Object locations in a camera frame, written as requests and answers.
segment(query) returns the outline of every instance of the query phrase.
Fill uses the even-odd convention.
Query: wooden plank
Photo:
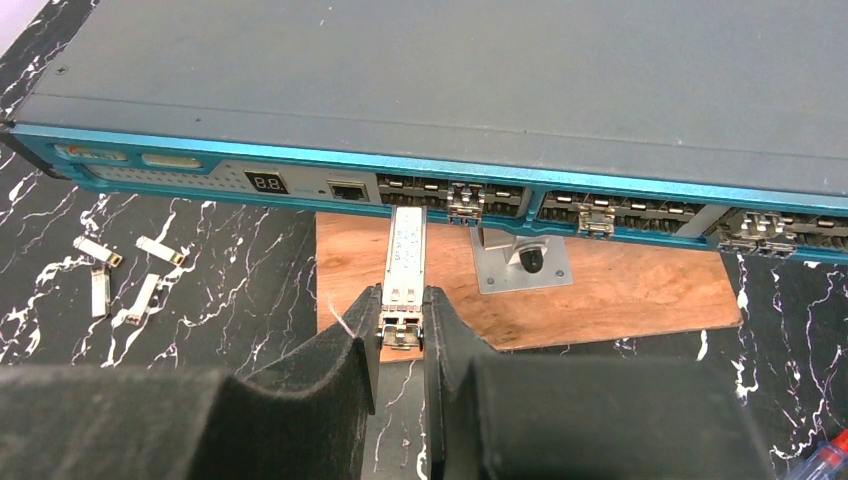
[[[383,281],[389,221],[318,214],[318,328],[342,314],[362,290]],[[718,254],[569,238],[574,284],[481,295],[470,233],[429,225],[427,284],[499,349],[594,342],[733,327],[741,322]],[[383,361],[420,358],[384,350]]]

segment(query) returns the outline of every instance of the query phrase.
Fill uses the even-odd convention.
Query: clear plastic bottle
[[[833,480],[836,472],[848,464],[848,430],[832,442],[821,442],[806,462],[798,465],[784,480]]]

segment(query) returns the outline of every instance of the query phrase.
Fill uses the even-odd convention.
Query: gray metal top panel
[[[106,0],[24,123],[844,195],[844,0]]]

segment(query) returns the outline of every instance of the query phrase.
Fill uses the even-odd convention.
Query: black knob
[[[521,266],[527,273],[539,273],[542,270],[542,265],[545,263],[545,257],[542,255],[542,249],[531,248],[521,252],[518,256],[521,259]]]

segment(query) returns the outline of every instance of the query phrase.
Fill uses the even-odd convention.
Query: black marble table
[[[0,60],[0,110],[21,101],[96,3],[45,7]],[[3,365],[192,365],[247,374],[315,333],[310,212],[96,195],[41,175],[6,149],[0,194]],[[147,273],[166,276],[147,322],[91,319],[91,263],[71,246],[83,233],[125,257],[113,272],[115,311],[132,304]],[[149,258],[134,246],[140,235],[187,251],[187,262],[175,268]],[[745,318],[737,329],[514,354],[705,362],[757,420],[779,476],[848,427],[848,268],[724,260]],[[379,398],[363,477],[425,478],[421,362],[384,365]]]

